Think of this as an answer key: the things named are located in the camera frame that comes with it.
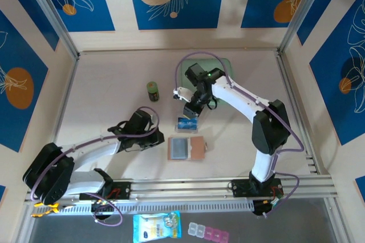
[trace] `purple cable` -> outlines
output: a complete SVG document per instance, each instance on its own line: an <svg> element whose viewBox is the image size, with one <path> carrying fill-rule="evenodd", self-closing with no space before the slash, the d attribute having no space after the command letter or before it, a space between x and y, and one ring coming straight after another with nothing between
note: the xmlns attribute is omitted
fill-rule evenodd
<svg viewBox="0 0 365 243"><path fill-rule="evenodd" d="M103 141L103 140L108 140L108 139L117 139L119 137L146 137L146 136L149 136L151 134L153 134L157 128L159 127L159 124L160 124L160 117L159 117L159 114L154 110L152 109L151 107L147 107L147 106L142 106L142 107L139 107L137 110L139 109L149 109L151 110L156 116L157 116L157 124L156 126L153 128L153 130L151 130L150 132L148 133L144 133L142 135L115 135L115 136L106 136L106 137L99 137L97 139L93 139L93 140L90 140L90 141L87 141L85 143L81 143L79 145L77 145L75 148L70 148L68 149L67 151L61 153L58 157L56 157L44 170L43 172L39 175L38 179L36 180L36 182L34 183L34 186L30 192L30 199L32 201L36 201L37 199L34 197L34 194L35 194L35 191L37 189L37 187L39 186L39 183L42 181L42 179L44 178L44 176L46 175L46 173L52 168L52 166L54 164L56 164L61 158L63 158L64 156L68 155L69 153L71 152L75 152L77 149L81 149L81 148L84 148L86 146L89 146L91 144L94 144L94 143L97 143L99 141Z"/></svg>
<svg viewBox="0 0 365 243"><path fill-rule="evenodd" d="M105 206L112 206L114 208L114 210L116 210L118 212L118 214L120 215L120 220L118 223L115 223L115 224L108 224L108 223L105 223L105 222L101 222L99 221L97 218L96 218L96 212L99 211L101 208L105 208L105 206L100 206L98 209L96 209L93 213L93 218L95 219L95 222L96 223L99 223L101 225L104 225L104 226L108 226L108 227L117 227L119 226L122 222L123 222L123 214L121 213L120 209L118 209L117 206L115 206L113 203L111 203L109 200L105 199L104 197L100 196L100 195L97 195L96 193L85 193L89 196L93 196L93 197L96 197L97 199L101 199L103 201L105 201L106 203L108 203L108 205L105 205Z"/></svg>
<svg viewBox="0 0 365 243"><path fill-rule="evenodd" d="M247 92L239 89L238 87L232 85L232 81L229 78L228 75L228 70L226 68L226 65L224 64L224 62L221 60L221 58L219 56L217 56L216 54L210 53L210 52L205 52L205 51L197 51L197 52L192 52L186 56L184 56L179 63L176 66L175 69L175 90L177 90L177 72L179 70L179 66L180 64L186 60L188 57L192 56L192 55L197 55L197 54L205 54L205 55L210 55L215 57L217 60L220 61L220 63L223 66L223 70L224 73L226 74L226 78L227 78L227 82L229 83L229 85L231 86L232 89L236 90L237 92L239 92L241 95L245 96L246 98L250 99L253 103L255 103L256 105L259 105L260 107L262 107L263 109L266 109L270 112L270 114L272 114L277 120L279 120L279 122L291 133L291 135L294 137L294 139L298 142L300 148L289 148L289 149L282 149L277 151L274 161L273 161L273 165L271 166L271 169L274 170L277 160L278 160L278 155L282 152L303 152L305 150L303 143L301 142L300 138L298 137L298 135L290 128L290 126L288 124L286 124L286 122L277 114L275 113L271 108L269 108L268 106L264 105L262 102L257 101L256 98L254 98L253 96L251 96L250 94L248 94ZM295 190L298 188L299 186L299 177L296 175L291 175L291 174L286 174L286 173L278 173L279 175L285 175L285 176L292 176L295 177L297 179L297 184L296 186L293 188L293 190L284 198L283 201L286 201L294 192Z"/></svg>
<svg viewBox="0 0 365 243"><path fill-rule="evenodd" d="M296 180L297 180L297 183L296 185L294 186L293 190L291 190L290 193L287 194L287 196L282 199L281 201L279 201L279 204L277 204L275 207L272 208L271 211L269 211L268 213L266 213L264 216L265 218L267 218L270 214L272 214L278 207L280 207L285 201L287 201L289 199L289 197L295 192L296 189L298 189L299 187L299 177L296 176L296 175L292 175L290 173L279 173L279 172L276 172L278 175L280 176L292 176L294 177Z"/></svg>

